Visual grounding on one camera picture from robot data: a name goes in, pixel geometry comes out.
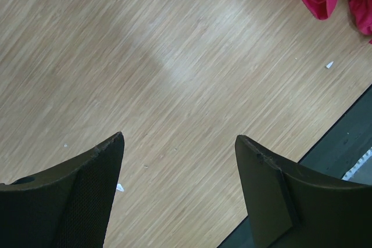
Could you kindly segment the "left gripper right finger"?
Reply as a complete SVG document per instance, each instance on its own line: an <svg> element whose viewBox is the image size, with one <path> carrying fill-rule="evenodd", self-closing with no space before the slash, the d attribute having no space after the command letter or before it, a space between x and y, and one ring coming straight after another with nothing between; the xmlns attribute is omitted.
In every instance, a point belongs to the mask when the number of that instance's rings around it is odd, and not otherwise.
<svg viewBox="0 0 372 248"><path fill-rule="evenodd" d="M311 170L245 135L235 154L256 247L371 246L371 186Z"/></svg>

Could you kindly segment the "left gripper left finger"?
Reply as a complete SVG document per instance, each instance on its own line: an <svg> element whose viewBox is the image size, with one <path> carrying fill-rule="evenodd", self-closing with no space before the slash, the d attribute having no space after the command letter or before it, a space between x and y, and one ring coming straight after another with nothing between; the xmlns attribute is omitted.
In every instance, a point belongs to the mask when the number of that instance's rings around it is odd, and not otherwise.
<svg viewBox="0 0 372 248"><path fill-rule="evenodd" d="M1 247L103 247L123 153L117 132L76 157L1 184Z"/></svg>

